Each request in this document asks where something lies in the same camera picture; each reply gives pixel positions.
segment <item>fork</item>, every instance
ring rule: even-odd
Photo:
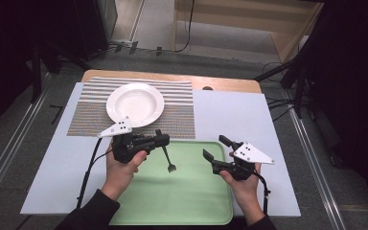
[[[156,135],[157,136],[161,136],[162,135],[160,129],[157,129],[156,130]],[[170,161],[169,154],[167,153],[166,146],[162,146],[162,148],[163,148],[164,154],[166,155],[167,161],[169,162],[169,166],[168,166],[167,170],[169,171],[169,173],[176,171],[177,170],[177,167],[174,164],[172,164],[172,162]]]
[[[167,161],[169,162],[169,166],[167,170],[169,171],[169,173],[176,171],[177,167],[174,164],[172,164],[172,162],[170,162],[170,158],[169,158],[169,155],[167,154],[166,147],[162,147],[162,148],[163,148],[164,154],[166,154]]]

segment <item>gray floor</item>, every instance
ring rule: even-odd
[[[119,0],[124,4],[128,0]],[[173,48],[173,8],[171,0],[146,0],[131,41],[137,47],[155,50]],[[279,57],[269,32],[178,21],[175,49],[180,50],[191,33],[191,42],[183,54],[210,58],[236,59],[250,62],[278,62]],[[115,39],[127,39],[125,33]]]
[[[139,44],[146,44],[147,42],[145,38],[139,36],[136,36],[136,38],[139,40]],[[214,56],[219,54],[214,49],[211,53],[208,52],[205,55],[202,53],[165,53],[157,57],[154,52],[142,50],[137,50],[134,55],[130,55],[128,49],[123,49],[120,53],[108,52],[102,54],[89,61],[88,64],[93,68],[105,70],[250,79],[260,75],[262,71],[267,71],[276,66],[275,63],[265,66],[266,63],[278,61],[276,57],[271,58],[271,40],[259,39],[265,42],[267,47],[271,47],[266,51],[270,58],[267,58],[267,55],[260,57],[257,54],[253,55],[254,59],[252,60],[234,58],[232,55],[230,57],[213,57],[209,54],[214,53]],[[58,120],[54,121],[58,109],[51,105],[66,105],[75,83],[81,80],[82,75],[83,71],[78,66],[70,62],[63,62],[60,74],[49,76],[47,95],[31,123],[27,135],[18,149],[15,150],[15,156],[0,183],[0,229],[15,229],[25,218],[19,215],[20,208],[58,123]],[[278,83],[281,77],[282,75],[279,74],[270,78],[270,80],[261,82],[263,93],[268,98],[283,99],[285,97],[284,90]],[[21,122],[23,115],[27,112],[30,98],[31,89],[28,89],[17,98],[12,107],[0,118],[0,156],[17,125]],[[271,115],[276,118],[286,109],[286,106],[274,108],[271,110]],[[315,156],[333,192],[346,229],[368,229],[368,189],[365,181],[351,170],[340,170],[333,167],[329,160],[330,154],[321,134],[315,123],[309,118],[308,113],[303,112],[302,121],[315,150]],[[318,230],[333,229],[290,113],[278,119],[274,122],[274,125],[302,213],[300,218],[273,218],[274,223],[278,229],[307,229],[308,227],[309,229]],[[22,229],[53,229],[62,218],[32,217]]]

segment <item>striped placemat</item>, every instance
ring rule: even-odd
[[[172,138],[195,139],[193,88],[190,81],[115,79],[94,77],[84,83],[76,112],[68,129],[68,136],[97,136],[114,122],[106,113],[106,101],[118,87],[133,83],[147,83],[164,97],[161,116],[152,124],[133,129],[134,133],[155,135],[156,129]]]

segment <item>wooden table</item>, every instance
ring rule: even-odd
[[[255,80],[221,79],[190,75],[169,75],[158,73],[144,73],[131,71],[88,70],[82,77],[86,82],[92,77],[148,79],[159,81],[190,81],[193,89],[203,89],[206,86],[217,91],[231,91],[243,93],[262,93],[260,85]]]

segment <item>black tripod stand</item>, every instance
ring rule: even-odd
[[[308,71],[307,68],[314,61],[313,58],[315,57],[315,49],[317,49],[320,45],[321,37],[325,34],[327,25],[330,23],[334,12],[340,5],[340,2],[341,1],[335,1],[324,4],[309,39],[307,39],[306,44],[302,47],[297,56],[288,62],[252,79],[254,81],[263,81],[287,69],[286,74],[281,80],[281,85],[283,88],[291,88],[295,81],[297,81],[296,93],[294,96],[294,110],[300,119],[304,82],[307,78]]]

